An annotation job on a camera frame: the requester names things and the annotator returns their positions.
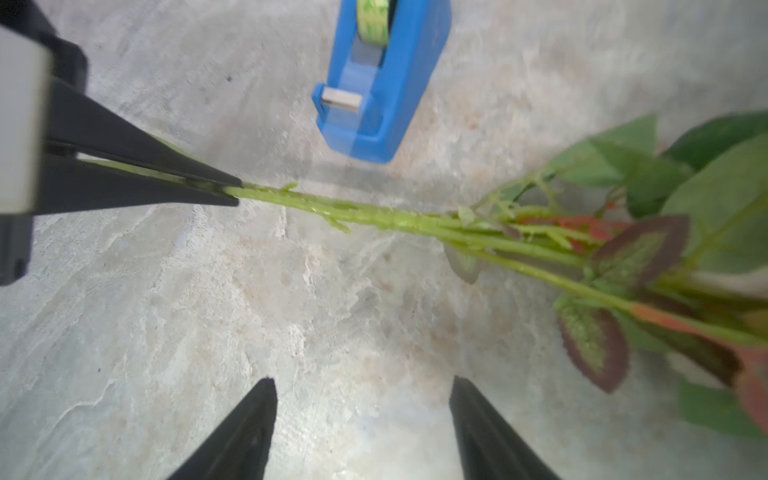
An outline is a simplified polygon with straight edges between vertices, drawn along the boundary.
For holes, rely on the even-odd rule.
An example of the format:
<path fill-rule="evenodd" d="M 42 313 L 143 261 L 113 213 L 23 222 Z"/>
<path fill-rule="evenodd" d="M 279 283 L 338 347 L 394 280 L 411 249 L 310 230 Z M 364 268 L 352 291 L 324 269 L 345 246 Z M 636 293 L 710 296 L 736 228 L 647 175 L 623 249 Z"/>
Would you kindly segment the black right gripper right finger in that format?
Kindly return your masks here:
<path fill-rule="evenodd" d="M 463 475 L 472 480 L 559 480 L 468 379 L 449 398 Z"/>

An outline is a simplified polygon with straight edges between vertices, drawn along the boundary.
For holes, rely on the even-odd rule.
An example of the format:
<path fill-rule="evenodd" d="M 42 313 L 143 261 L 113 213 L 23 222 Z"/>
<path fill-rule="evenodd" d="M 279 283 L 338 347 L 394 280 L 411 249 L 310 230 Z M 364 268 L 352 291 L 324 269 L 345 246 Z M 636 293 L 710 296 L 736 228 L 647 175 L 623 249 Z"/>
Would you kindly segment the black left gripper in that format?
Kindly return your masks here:
<path fill-rule="evenodd" d="M 88 98 L 81 93 L 87 75 L 83 51 L 58 36 L 36 2 L 1 3 L 3 286 L 27 273 L 34 206 L 37 215 L 49 215 L 164 203 L 239 205 L 222 187 L 240 187 L 239 178 L 174 150 Z M 42 166 L 48 101 L 49 145 L 123 164 L 48 155 Z M 124 164 L 153 171 L 135 173 Z"/>

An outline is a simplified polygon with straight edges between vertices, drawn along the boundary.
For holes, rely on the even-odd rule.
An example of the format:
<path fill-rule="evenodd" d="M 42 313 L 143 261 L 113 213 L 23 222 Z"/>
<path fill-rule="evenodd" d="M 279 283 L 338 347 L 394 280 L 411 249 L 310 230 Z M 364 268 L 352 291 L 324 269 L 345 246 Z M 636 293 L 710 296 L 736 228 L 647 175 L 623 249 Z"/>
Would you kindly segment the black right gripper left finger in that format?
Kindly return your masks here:
<path fill-rule="evenodd" d="M 269 460 L 277 406 L 275 382 L 265 377 L 169 479 L 262 479 Z"/>

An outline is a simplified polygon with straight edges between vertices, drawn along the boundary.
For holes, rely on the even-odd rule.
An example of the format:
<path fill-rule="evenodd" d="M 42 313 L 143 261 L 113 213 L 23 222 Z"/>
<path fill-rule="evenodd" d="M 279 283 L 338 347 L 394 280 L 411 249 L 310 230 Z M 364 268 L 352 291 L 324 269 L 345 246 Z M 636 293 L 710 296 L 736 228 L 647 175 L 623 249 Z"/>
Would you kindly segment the artificial pink cream flower bouquet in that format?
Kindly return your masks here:
<path fill-rule="evenodd" d="M 723 433 L 767 434 L 767 114 L 734 113 L 656 148 L 637 118 L 567 148 L 471 206 L 426 213 L 300 193 L 229 187 L 236 199 L 440 240 L 467 283 L 487 265 L 560 290 L 572 364 L 610 393 L 632 350 L 677 357 L 682 417 Z"/>

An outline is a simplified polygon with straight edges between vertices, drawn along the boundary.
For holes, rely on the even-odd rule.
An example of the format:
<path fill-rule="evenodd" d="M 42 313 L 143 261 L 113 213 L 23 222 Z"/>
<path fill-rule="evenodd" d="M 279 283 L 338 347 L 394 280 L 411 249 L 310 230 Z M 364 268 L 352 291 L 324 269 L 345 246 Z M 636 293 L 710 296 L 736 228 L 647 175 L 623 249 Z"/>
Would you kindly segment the blue tape dispenser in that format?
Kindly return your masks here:
<path fill-rule="evenodd" d="M 312 100 L 334 151 L 393 159 L 447 43 L 448 1 L 341 3 L 326 80 Z"/>

